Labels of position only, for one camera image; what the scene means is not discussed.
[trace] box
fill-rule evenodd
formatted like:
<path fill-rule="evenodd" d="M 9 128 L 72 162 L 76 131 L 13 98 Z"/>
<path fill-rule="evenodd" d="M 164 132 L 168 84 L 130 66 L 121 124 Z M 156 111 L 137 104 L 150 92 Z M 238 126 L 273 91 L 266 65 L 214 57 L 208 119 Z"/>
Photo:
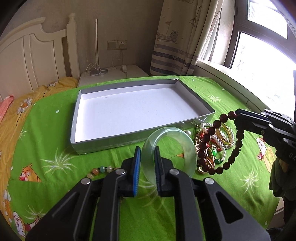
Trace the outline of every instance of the box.
<path fill-rule="evenodd" d="M 144 141 L 155 130 L 185 130 L 215 111 L 178 79 L 142 80 L 79 91 L 70 141 L 78 154 Z"/>

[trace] yellow blanket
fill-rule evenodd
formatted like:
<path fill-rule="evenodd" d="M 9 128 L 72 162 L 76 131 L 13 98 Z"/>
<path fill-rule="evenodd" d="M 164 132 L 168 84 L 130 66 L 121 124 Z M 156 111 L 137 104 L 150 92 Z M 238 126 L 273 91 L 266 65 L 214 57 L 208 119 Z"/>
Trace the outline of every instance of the yellow blanket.
<path fill-rule="evenodd" d="M 31 106 L 38 100 L 58 92 L 76 88 L 78 81 L 72 77 L 63 77 L 48 85 L 43 85 L 34 92 L 28 93 L 11 103 L 0 124 L 0 210 L 6 220 L 11 223 L 10 195 L 6 190 L 12 159 L 17 140 L 22 138 L 22 126 Z"/>

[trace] bedpost finial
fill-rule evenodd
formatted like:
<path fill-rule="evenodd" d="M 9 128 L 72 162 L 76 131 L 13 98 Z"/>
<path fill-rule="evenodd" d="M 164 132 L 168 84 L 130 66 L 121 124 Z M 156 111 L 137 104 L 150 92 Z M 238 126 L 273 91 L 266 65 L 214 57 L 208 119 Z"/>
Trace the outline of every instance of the bedpost finial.
<path fill-rule="evenodd" d="M 68 23 L 74 23 L 75 22 L 75 20 L 74 20 L 75 13 L 74 12 L 70 13 L 68 17 L 69 17 L 69 22 Z"/>

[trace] window pane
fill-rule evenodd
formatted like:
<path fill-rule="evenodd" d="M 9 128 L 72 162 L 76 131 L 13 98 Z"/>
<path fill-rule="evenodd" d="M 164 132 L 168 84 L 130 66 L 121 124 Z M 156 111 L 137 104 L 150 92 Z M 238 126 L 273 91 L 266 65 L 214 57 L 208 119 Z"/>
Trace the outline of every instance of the window pane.
<path fill-rule="evenodd" d="M 271 110 L 294 116 L 293 70 L 296 64 L 282 52 L 253 36 L 240 33 L 232 65 L 237 81 Z"/>
<path fill-rule="evenodd" d="M 249 0 L 248 20 L 287 38 L 287 22 L 269 0 Z"/>

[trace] striped curtain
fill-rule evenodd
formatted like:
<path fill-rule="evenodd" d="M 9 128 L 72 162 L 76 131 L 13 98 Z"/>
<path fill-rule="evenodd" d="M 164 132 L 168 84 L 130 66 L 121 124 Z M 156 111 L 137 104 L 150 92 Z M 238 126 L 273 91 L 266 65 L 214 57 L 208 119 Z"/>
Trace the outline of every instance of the striped curtain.
<path fill-rule="evenodd" d="M 223 0 L 164 0 L 151 60 L 152 75 L 191 75 L 204 53 Z"/>

